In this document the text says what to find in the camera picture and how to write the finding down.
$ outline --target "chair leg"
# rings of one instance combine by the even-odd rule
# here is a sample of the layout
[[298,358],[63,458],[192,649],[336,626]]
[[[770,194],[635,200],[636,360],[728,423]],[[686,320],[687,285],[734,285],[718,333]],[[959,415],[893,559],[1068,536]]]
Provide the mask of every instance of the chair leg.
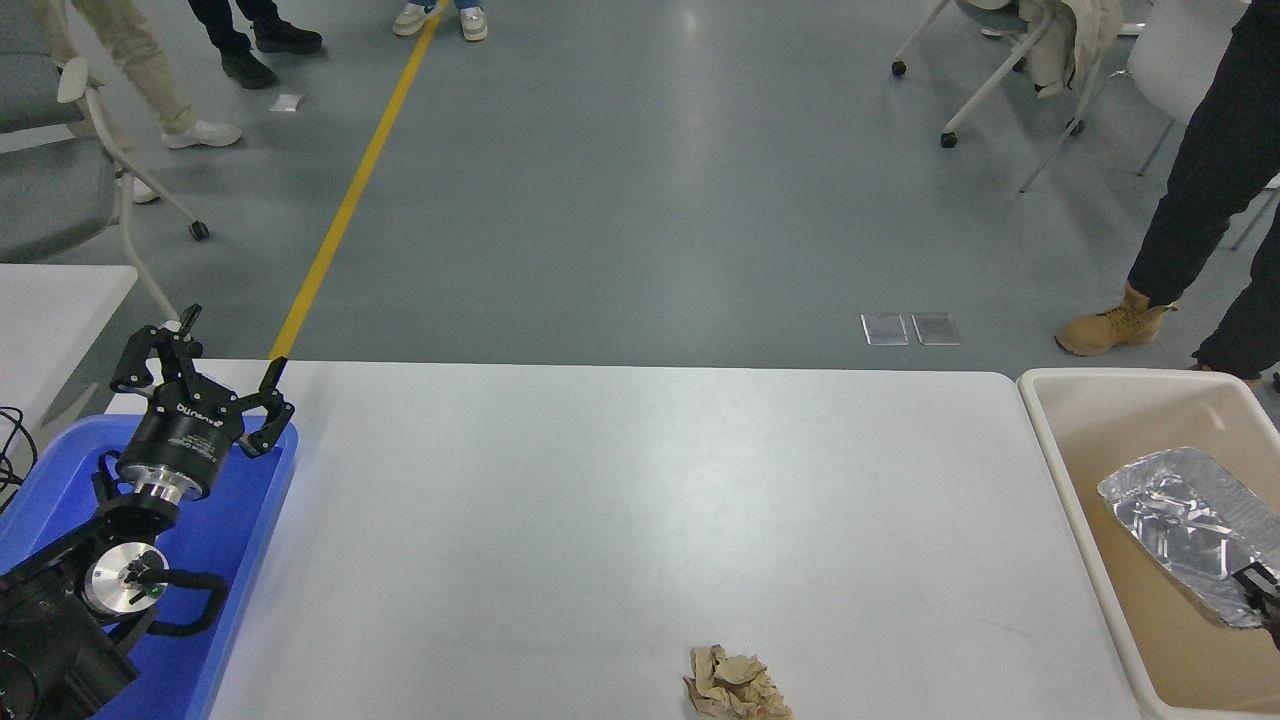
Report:
[[156,305],[160,306],[160,311],[164,313],[168,320],[179,320],[178,311],[174,310],[173,302],[165,297],[163,290],[160,290],[160,283],[156,282],[155,275],[147,269],[142,258],[138,255],[137,249],[133,247],[133,197],[131,192],[133,190],[133,172],[129,169],[124,170],[123,187],[119,192],[120,202],[120,238],[124,245],[124,254],[129,258],[129,263],[138,270],[138,279],[142,281],[142,287],[147,290],[151,299],[155,300]]
[[1012,54],[1010,54],[1009,58],[1004,63],[1001,63],[998,68],[996,68],[996,72],[992,73],[989,78],[987,78],[987,82],[984,82],[982,87],[978,88],[978,92],[974,92],[973,97],[970,97],[969,101],[965,102],[964,106],[961,106],[960,110],[957,110],[956,114],[952,115],[950,120],[947,120],[947,124],[943,126],[942,128],[943,147],[950,147],[951,145],[955,145],[955,142],[947,145],[946,136],[955,135],[956,127],[959,127],[960,123],[964,122],[964,119],[969,115],[969,113],[973,111],[973,109],[979,102],[982,102],[987,97],[987,95],[991,95],[991,91],[996,88],[996,85],[998,85],[1000,81],[1005,79],[1005,76],[1007,76],[1014,70],[1014,65],[1016,65],[1019,60],[1027,56],[1027,53],[1029,53],[1032,46],[1036,45],[1039,41],[1039,38],[1044,36],[1046,32],[1048,32],[1048,28],[1052,24],[1053,24],[1053,18],[1052,15],[1050,15],[1044,19],[1044,22],[1039,24],[1039,27],[1037,27],[1033,32],[1028,33],[1027,37],[1024,37],[1018,45],[1015,45]]
[[1231,245],[1231,250],[1239,250],[1240,245],[1244,245],[1244,238],[1249,237],[1249,232],[1253,231],[1253,225],[1258,224],[1258,220],[1261,220],[1262,217],[1267,214],[1267,210],[1270,210],[1276,204],[1277,199],[1280,199],[1280,190],[1272,190],[1271,197],[1268,197],[1267,201],[1262,205],[1262,209],[1258,210],[1258,214],[1253,215],[1253,219],[1249,220],[1248,227],[1244,228],[1244,232],[1240,233],[1240,237],[1238,237],[1235,240],[1235,243]]
[[115,160],[116,165],[120,165],[122,168],[125,169],[125,172],[142,178],[142,182],[147,183],[147,186],[150,186],[151,190],[156,191],[156,193],[160,195],[160,197],[164,197],[165,202],[168,202],[170,208],[173,208],[180,215],[187,218],[188,223],[187,229],[192,237],[195,237],[196,240],[207,238],[209,228],[205,225],[205,223],[200,222],[200,219],[196,218],[196,214],[192,213],[186,204],[174,197],[174,195],[169,192],[168,188],[160,184],[160,181],[157,181],[155,176],[152,176],[148,170],[145,170],[138,165],[136,165],[133,160],[120,150],[119,143],[115,142],[115,138],[111,137],[111,133],[106,129],[106,123],[102,122],[104,118],[102,100],[99,97],[97,91],[93,90],[92,87],[86,87],[84,101],[88,104],[88,114],[90,119],[93,122],[93,129],[97,132],[99,140],[102,141],[102,147],[106,149],[106,152],[111,156],[113,160]]
[[1160,149],[1165,146],[1165,140],[1169,137],[1169,131],[1174,129],[1174,120],[1170,119],[1169,124],[1165,126],[1165,132],[1160,133],[1160,140],[1156,141],[1156,146],[1151,149],[1151,155],[1147,155],[1147,161],[1138,168],[1138,177],[1146,177],[1147,169],[1151,168],[1152,160],[1160,154]]
[[1032,170],[1027,182],[1018,188],[1018,192],[1027,192],[1027,188],[1036,182],[1037,177],[1039,177],[1041,170],[1043,170],[1050,161],[1057,156],[1057,151],[1062,149],[1062,143],[1066,142],[1068,137],[1071,137],[1075,128],[1078,128],[1080,122],[1084,120],[1084,111],[1089,109],[1089,105],[1092,105],[1100,95],[1102,95],[1102,90],[1106,87],[1106,81],[1115,76],[1124,74],[1124,70],[1117,70],[1103,78],[1102,73],[1098,72],[1101,69],[1101,61],[1102,59],[1100,58],[1098,64],[1093,65],[1093,69],[1089,70],[1089,77],[1084,81],[1084,87],[1080,90],[1080,101],[1075,105],[1075,117],[1071,118],[1071,122],[1066,123],[1066,128],[1064,128],[1057,136],[1057,141],[1055,141],[1053,146],[1048,149],[1048,152],[1044,154],[1044,158],[1038,165],[1036,165],[1036,169]]
[[906,63],[902,60],[902,58],[906,56],[908,51],[910,51],[911,47],[915,47],[915,44],[920,41],[920,36],[924,35],[924,31],[929,29],[929,26],[933,24],[933,20],[938,18],[938,14],[942,13],[942,9],[946,8],[947,3],[950,1],[951,0],[938,0],[937,5],[934,5],[933,9],[929,10],[929,14],[925,15],[924,22],[916,26],[911,36],[906,38],[906,42],[904,42],[902,46],[897,49],[897,53],[893,53],[892,69],[895,76],[901,76],[902,73],[906,72]]

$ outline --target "white sneaker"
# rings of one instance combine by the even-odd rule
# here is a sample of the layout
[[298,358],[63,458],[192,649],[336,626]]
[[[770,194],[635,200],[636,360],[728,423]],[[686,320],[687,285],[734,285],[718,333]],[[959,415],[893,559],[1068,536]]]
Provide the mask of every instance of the white sneaker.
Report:
[[439,15],[444,10],[444,3],[439,0],[431,3],[430,5],[419,5],[417,3],[406,3],[404,9],[401,14],[396,15],[396,22],[392,23],[392,32],[401,37],[408,37],[422,29],[426,20]]
[[458,10],[462,17],[462,37],[471,42],[479,42],[489,37],[489,23],[484,19],[484,10],[480,8],[466,8]]
[[212,120],[196,120],[196,124],[178,135],[160,133],[160,142],[169,150],[191,147],[192,145],[209,145],[210,147],[225,147],[241,137],[241,129],[230,123],[215,123]]
[[[120,184],[123,184],[120,182],[120,178],[115,178],[115,186],[119,187]],[[138,178],[136,176],[133,178],[133,192],[132,192],[132,195],[133,195],[133,204],[134,205],[146,205],[147,202],[151,202],[156,197],[160,197],[159,192],[151,190],[151,186],[148,186],[147,183],[142,182],[142,178]]]

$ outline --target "crumpled brown paper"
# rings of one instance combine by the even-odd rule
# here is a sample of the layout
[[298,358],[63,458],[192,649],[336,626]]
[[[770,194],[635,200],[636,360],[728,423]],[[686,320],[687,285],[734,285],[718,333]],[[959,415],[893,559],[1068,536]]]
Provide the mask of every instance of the crumpled brown paper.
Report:
[[724,648],[695,647],[690,653],[694,676],[685,678],[689,702],[713,720],[795,720],[768,667],[745,655],[724,656]]

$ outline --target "floor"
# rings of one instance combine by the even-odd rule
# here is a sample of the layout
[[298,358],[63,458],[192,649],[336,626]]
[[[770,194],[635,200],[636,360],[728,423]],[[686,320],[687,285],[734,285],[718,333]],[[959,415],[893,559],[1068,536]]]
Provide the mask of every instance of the floor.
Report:
[[[280,85],[248,91],[184,4],[141,3],[197,111],[244,129],[233,147],[177,151],[78,18],[73,31],[142,161],[212,231],[196,243],[163,202],[137,211],[174,302],[204,305],[210,356],[1011,378],[1188,366],[1261,228],[1239,252],[1224,245],[1158,342],[1065,355],[1053,332],[1119,299],[1178,132],[1137,177],[1166,120],[1116,78],[1019,193],[1075,95],[1037,99],[1012,76],[943,150],[942,124],[1009,44],[948,8],[895,78],[929,5],[492,0],[489,38],[468,44],[452,9],[398,38],[394,0],[283,0],[326,50],[266,56]],[[1146,6],[1126,0],[1129,19]],[[271,111],[282,94],[305,100]],[[54,261],[124,263],[111,233]],[[961,343],[867,343],[861,314],[924,311],[950,313]],[[105,379],[124,338],[160,320],[138,286],[73,384]],[[1258,397],[1280,418],[1274,389]]]

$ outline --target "crumpled aluminum foil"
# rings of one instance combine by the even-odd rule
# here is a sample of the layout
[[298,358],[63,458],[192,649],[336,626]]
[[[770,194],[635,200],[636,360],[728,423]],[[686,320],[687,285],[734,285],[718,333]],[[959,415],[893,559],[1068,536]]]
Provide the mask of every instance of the crumpled aluminum foil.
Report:
[[1098,493],[1228,625],[1262,625],[1231,573],[1258,561],[1280,577],[1280,516],[1212,456],[1194,447],[1162,450],[1116,470]]

